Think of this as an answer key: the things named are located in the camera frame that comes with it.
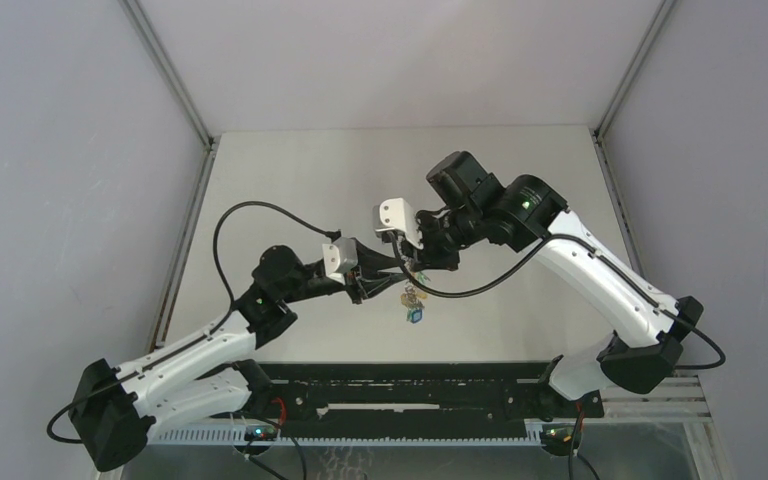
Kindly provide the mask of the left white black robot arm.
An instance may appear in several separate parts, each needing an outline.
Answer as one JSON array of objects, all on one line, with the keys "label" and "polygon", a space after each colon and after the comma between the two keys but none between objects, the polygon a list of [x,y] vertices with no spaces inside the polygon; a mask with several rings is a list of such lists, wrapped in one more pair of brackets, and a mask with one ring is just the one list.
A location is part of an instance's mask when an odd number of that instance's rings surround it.
[{"label": "left white black robot arm", "polygon": [[322,253],[305,263],[286,245],[270,247],[251,285],[220,316],[153,353],[86,366],[65,413],[95,469],[115,470],[194,420],[239,410],[265,414],[271,382],[250,356],[297,320],[290,304],[335,293],[360,304],[406,278],[402,259],[354,238],[327,243]]}]

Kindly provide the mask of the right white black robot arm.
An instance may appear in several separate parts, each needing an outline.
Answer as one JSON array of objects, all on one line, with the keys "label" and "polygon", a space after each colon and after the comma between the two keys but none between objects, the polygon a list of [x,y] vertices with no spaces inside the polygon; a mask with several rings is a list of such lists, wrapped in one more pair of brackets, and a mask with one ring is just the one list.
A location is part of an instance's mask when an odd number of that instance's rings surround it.
[{"label": "right white black robot arm", "polygon": [[379,208],[379,234],[398,247],[403,269],[454,270],[461,251],[487,241],[524,255],[498,283],[535,260],[608,321],[606,339],[550,367],[537,391],[544,412],[565,415],[578,399],[609,386],[647,394],[680,369],[682,342],[698,324],[701,303],[643,279],[544,180],[522,174],[503,185],[468,151],[445,157],[426,180],[443,202],[440,211],[414,210],[402,198]]}]

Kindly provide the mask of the keyring with coloured keys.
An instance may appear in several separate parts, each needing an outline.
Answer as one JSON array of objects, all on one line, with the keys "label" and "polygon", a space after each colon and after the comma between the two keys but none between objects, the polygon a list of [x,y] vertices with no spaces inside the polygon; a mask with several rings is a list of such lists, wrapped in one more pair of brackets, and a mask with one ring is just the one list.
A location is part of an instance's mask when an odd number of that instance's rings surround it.
[{"label": "keyring with coloured keys", "polygon": [[410,324],[417,324],[422,321],[425,313],[424,301],[428,294],[419,289],[414,282],[406,280],[403,293],[400,296],[401,304],[406,308],[406,321]]}]

